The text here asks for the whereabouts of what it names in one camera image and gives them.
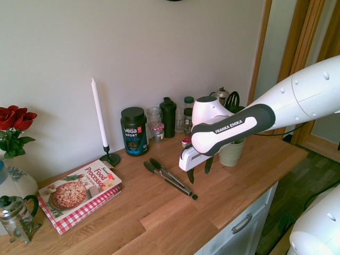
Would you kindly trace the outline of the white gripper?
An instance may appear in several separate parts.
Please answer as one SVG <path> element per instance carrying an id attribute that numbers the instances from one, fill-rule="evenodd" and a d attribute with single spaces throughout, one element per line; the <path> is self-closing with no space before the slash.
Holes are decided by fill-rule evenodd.
<path id="1" fill-rule="evenodd" d="M 179 160 L 179 168 L 187 172 L 188 179 L 192 184 L 194 183 L 194 168 L 203 163 L 205 160 L 205 174 L 208 175 L 213 163 L 213 157 L 208 158 L 207 156 L 197 152 L 193 147 L 185 148 L 182 151 Z"/>

